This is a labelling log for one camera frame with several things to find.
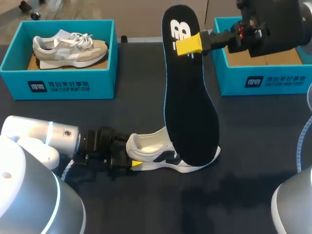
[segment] blue shoe box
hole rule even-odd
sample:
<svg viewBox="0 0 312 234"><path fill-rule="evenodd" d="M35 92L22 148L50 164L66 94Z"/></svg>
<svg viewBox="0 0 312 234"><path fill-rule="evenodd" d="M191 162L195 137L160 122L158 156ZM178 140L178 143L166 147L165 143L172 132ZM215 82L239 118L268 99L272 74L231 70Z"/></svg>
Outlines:
<svg viewBox="0 0 312 234"><path fill-rule="evenodd" d="M230 30L241 17L215 18L213 32ZM304 65L266 65L230 67L225 49L212 51L221 94L276 95L306 94L312 83L312 56L297 48Z"/></svg>
<svg viewBox="0 0 312 234"><path fill-rule="evenodd" d="M27 70L33 38L53 37L60 29L93 34L109 44L107 69ZM22 21L0 67L0 75L15 100L112 99L118 43L114 20Z"/></svg>

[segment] white shoe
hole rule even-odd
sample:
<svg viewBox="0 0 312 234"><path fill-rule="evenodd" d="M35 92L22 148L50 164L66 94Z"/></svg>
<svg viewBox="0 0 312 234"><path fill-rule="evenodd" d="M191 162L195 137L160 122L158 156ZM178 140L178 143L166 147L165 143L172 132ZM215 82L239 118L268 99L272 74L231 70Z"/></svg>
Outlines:
<svg viewBox="0 0 312 234"><path fill-rule="evenodd" d="M211 164L219 156L221 149L218 147L213 160L207 165L201 167L190 166L180 159L179 154L175 151L170 141L167 128L164 127L152 134L130 135L126 151L132 160L143 162L132 167L133 171L149 171L168 167L181 173L188 173Z"/></svg>
<svg viewBox="0 0 312 234"><path fill-rule="evenodd" d="M71 33L69 37L34 37L33 49L40 69L62 66L89 67L104 58L108 44L92 40L92 35Z"/></svg>

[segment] shoe heel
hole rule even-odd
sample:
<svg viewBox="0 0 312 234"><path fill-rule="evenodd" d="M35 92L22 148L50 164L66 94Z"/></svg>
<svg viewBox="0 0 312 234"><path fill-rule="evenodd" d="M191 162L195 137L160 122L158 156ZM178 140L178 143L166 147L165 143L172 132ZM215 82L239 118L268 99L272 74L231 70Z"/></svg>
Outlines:
<svg viewBox="0 0 312 234"><path fill-rule="evenodd" d="M40 60L40 69L53 69L53 68L59 68L62 65L60 64L59 61L43 61Z"/></svg>

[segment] black insole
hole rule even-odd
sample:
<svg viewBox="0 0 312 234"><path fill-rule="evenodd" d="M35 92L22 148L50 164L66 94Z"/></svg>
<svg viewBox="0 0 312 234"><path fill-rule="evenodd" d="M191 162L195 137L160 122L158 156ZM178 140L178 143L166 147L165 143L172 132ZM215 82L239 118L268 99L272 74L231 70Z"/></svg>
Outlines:
<svg viewBox="0 0 312 234"><path fill-rule="evenodd" d="M181 159L191 166L210 163L219 143L219 122L203 78L201 54L178 56L175 41L199 32L194 11L185 5L169 8L162 19L167 65L165 122Z"/></svg>

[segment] shoe sole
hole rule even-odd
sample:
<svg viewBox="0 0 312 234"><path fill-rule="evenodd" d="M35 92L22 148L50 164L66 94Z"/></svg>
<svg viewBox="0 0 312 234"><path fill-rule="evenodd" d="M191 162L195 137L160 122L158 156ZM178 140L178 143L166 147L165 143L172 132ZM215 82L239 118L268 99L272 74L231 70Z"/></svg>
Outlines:
<svg viewBox="0 0 312 234"><path fill-rule="evenodd" d="M43 61L36 58L37 66L42 69L55 69L60 67L76 67L76 68L87 68L90 66L94 66L100 62L102 62L107 56L108 53L106 52L102 56L95 58L90 61L86 62L75 62L75 61Z"/></svg>
<svg viewBox="0 0 312 234"><path fill-rule="evenodd" d="M217 151L219 121L206 90L202 54L178 56L173 46L177 40L173 34L177 37L182 31L188 36L200 32L196 14L188 6L172 6L162 18L167 71L164 117L180 158L188 165L201 167L211 162Z"/></svg>
<svg viewBox="0 0 312 234"><path fill-rule="evenodd" d="M210 163L208 163L207 165L201 166L201 167L179 167L177 165L173 165L173 164L165 163L165 162L146 162L145 161L142 164L139 164L138 166L133 167L132 170L133 171L151 171L151 170L156 170L156 169L165 167L165 168L174 169L180 173L194 172L194 171L198 171L199 169L202 169L202 168L212 164L218 158L220 152L221 152L221 148L218 147L217 152L216 152L213 160ZM137 158L134 158L131 156L129 156L129 158L131 158L132 160L135 160L135 161L141 161L141 159L137 159Z"/></svg>

